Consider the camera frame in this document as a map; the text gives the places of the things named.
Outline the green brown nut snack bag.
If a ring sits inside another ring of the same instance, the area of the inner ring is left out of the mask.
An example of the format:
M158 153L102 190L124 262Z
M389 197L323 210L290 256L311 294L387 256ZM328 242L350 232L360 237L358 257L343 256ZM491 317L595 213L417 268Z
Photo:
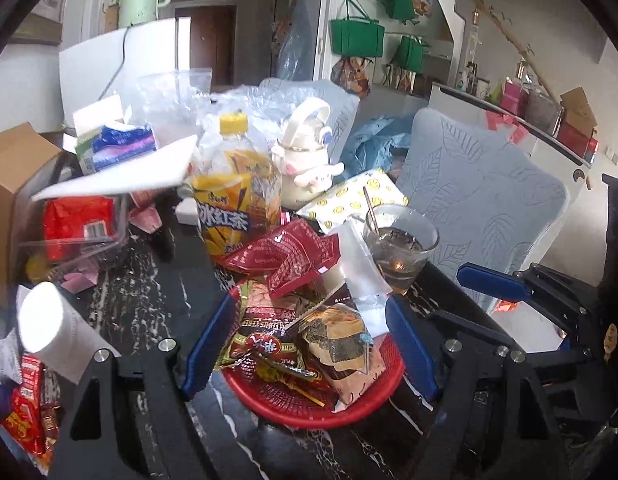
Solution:
M216 367L234 367L255 358L303 387L331 392L318 365L300 348L297 326L288 328L310 307L311 302L297 294L272 299L263 281L239 284L235 324Z

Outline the seaweed snack packet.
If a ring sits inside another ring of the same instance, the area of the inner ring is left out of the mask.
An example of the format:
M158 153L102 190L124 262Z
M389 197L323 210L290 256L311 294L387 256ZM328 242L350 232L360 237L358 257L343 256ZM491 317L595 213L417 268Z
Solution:
M297 324L303 346L345 410L384 374L386 364L360 312L345 302L316 306Z

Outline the dark red snack packet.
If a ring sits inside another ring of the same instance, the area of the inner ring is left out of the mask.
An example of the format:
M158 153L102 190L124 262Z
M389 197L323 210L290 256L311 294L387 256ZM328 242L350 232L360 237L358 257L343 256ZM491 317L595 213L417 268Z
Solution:
M219 260L220 266L247 276L264 276L272 299L317 280L341 258L338 234L318 235L296 219Z

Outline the red plastic basket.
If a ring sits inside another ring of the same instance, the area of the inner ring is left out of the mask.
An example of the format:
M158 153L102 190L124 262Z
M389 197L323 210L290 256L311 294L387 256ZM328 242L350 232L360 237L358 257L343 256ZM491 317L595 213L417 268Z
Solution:
M349 288L344 283L338 284L328 292L303 287L293 294L309 300L312 307L289 324L288 328L297 326L307 312L323 304L329 306L335 302L345 302L359 311ZM271 422L303 429L345 426L367 417L379 408L395 392L405 371L405 365L394 340L387 334L372 338L382 354L386 370L356 403L341 411L335 411L335 408L341 408L341 404L332 388L331 392L324 393L315 388L303 387L294 378L283 376L255 358L247 358L242 364L218 370L247 408ZM300 348L307 352L310 361L318 365L303 346L300 336L299 342Z

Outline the white paper roll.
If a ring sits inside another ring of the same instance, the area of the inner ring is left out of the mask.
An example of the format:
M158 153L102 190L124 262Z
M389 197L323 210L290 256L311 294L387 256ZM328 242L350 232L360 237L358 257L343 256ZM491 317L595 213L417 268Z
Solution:
M17 323L24 350L75 385L96 351L107 349L116 358L120 356L50 282L37 284L26 293Z

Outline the yellow smiley paper pack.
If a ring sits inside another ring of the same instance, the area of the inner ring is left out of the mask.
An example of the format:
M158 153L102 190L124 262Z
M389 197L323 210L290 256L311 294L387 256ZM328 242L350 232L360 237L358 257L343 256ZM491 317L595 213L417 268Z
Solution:
M409 200L383 169L361 172L333 185L322 195L302 206L297 214L318 223L323 233L341 226L349 217L363 220L369 211L364 193L373 206L407 205Z

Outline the red packet in container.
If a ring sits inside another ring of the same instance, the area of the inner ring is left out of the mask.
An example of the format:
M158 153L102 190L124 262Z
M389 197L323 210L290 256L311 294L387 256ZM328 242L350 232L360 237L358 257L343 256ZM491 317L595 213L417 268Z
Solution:
M114 234L114 200L104 196L63 197L45 203L42 224L47 258L69 258L66 240L88 242Z

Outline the blue plastic bag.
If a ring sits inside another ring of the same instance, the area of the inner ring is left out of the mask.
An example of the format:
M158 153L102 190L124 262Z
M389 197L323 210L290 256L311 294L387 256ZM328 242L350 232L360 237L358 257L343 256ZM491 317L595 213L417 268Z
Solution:
M413 118L413 114L381 116L352 131L341 153L343 176L348 179L371 169L389 171L394 157L409 151Z

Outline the blue tissue pack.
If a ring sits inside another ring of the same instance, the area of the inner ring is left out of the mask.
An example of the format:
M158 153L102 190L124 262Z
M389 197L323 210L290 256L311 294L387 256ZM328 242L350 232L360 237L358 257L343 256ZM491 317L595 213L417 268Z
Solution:
M155 150L154 133L149 126L104 126L92 143L93 164L100 171Z

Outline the lower green tote bag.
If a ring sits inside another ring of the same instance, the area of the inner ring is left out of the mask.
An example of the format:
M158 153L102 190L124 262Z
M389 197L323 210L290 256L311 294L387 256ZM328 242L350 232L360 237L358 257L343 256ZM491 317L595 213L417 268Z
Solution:
M390 64L402 70L420 73L424 54L428 47L429 44L419 38L402 36Z

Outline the patterned hanging bag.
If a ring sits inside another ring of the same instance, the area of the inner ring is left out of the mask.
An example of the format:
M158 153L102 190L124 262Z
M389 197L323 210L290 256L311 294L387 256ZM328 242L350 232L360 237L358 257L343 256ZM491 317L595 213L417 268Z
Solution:
M371 58L340 58L332 67L331 81L347 93L365 99L371 92L367 69L372 64Z

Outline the cardboard box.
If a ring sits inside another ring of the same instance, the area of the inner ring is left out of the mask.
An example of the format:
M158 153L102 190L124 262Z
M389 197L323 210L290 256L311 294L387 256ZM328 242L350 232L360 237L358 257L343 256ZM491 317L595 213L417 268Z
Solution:
M17 195L59 153L28 122L0 133L0 283L10 274L10 225Z

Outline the large green tote bag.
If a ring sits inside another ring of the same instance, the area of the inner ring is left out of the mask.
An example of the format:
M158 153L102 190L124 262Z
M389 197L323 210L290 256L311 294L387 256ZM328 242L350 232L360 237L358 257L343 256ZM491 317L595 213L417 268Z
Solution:
M332 53L342 58L382 58L385 28L353 0L345 0L345 18L330 20Z

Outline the white mini fridge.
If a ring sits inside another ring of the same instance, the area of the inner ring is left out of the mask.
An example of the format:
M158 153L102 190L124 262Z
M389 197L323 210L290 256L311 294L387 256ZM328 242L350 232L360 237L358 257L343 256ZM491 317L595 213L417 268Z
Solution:
M59 53L62 111L72 114L104 96L125 96L140 78L187 70L191 20L167 18L83 41Z

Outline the framed picture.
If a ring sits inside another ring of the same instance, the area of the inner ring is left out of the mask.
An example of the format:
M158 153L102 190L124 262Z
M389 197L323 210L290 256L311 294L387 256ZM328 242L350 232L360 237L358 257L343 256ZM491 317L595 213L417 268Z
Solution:
M10 37L10 42L57 47L62 43L62 23L29 13Z

